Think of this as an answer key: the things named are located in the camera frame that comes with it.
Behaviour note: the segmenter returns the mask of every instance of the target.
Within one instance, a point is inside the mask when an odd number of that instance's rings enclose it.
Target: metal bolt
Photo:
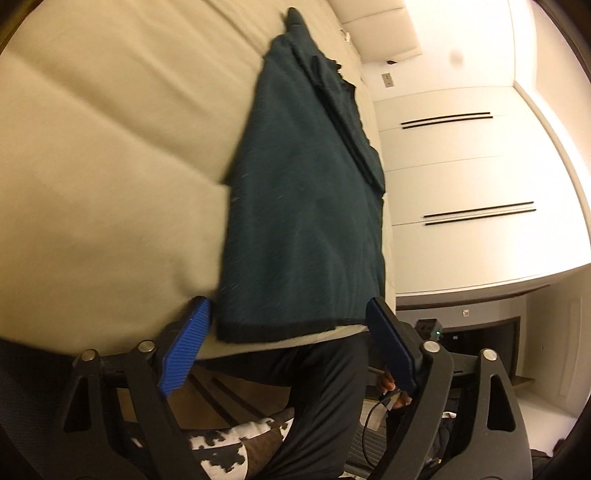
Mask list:
[[[499,358],[496,352],[494,350],[491,350],[490,348],[485,348],[482,351],[482,356],[487,360],[490,360],[491,362],[494,362],[497,358]]]
[[[95,357],[96,351],[94,350],[87,350],[86,352],[83,352],[82,355],[80,355],[80,358],[83,362],[90,362],[91,360],[94,360]]]
[[[441,346],[437,342],[433,342],[432,340],[425,342],[423,346],[425,347],[425,350],[427,352],[431,353],[437,353],[439,350],[441,350]]]
[[[156,348],[156,344],[152,340],[144,340],[138,345],[138,350],[142,353],[151,352]]]

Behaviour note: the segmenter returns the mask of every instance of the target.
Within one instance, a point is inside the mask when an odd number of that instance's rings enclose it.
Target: person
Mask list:
[[[199,362],[208,370],[266,385],[291,387],[294,421],[257,480],[340,477],[359,423],[368,371],[364,334],[293,348],[249,352]],[[389,372],[378,379],[394,391]],[[410,403],[401,394],[394,407]]]

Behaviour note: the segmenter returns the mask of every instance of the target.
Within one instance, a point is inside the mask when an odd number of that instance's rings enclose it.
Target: cabinet handle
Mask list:
[[[400,125],[403,130],[406,130],[409,128],[426,127],[427,125],[465,122],[468,120],[483,120],[486,118],[493,118],[493,116],[490,112],[458,113],[456,115],[432,116],[429,118],[421,118],[419,120],[410,120],[408,122],[401,122]]]
[[[430,213],[429,215],[423,215],[423,218],[443,217],[443,216],[447,216],[447,215],[456,215],[458,213],[484,212],[486,210],[497,210],[499,208],[510,208],[510,207],[523,207],[524,205],[533,205],[533,204],[534,204],[534,202],[508,203],[506,205],[496,205],[494,207],[471,208],[469,210],[454,210],[453,212],[443,212],[443,213]]]
[[[493,217],[503,217],[506,215],[517,215],[519,213],[530,213],[530,212],[535,212],[537,209],[535,208],[529,208],[527,210],[518,210],[516,212],[503,212],[503,213],[487,213],[484,215],[476,215],[476,216],[471,216],[471,217],[462,217],[462,218],[451,218],[451,219],[446,219],[446,220],[434,220],[432,222],[425,222],[423,225],[424,226],[430,226],[430,225],[442,225],[444,223],[455,223],[455,222],[467,222],[469,220],[478,220],[481,218],[493,218]]]

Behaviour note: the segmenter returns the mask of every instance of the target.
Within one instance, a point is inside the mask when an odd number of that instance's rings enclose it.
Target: dark green towel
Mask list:
[[[218,338],[273,342],[364,322],[384,295],[384,172],[355,87],[291,8],[229,176]]]

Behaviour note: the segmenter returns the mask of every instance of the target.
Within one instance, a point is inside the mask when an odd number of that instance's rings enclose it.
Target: wall outlet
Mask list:
[[[390,75],[389,73],[383,73],[382,80],[384,81],[384,85],[386,86],[386,88],[390,88],[390,87],[394,86],[394,81],[392,80],[392,75]]]

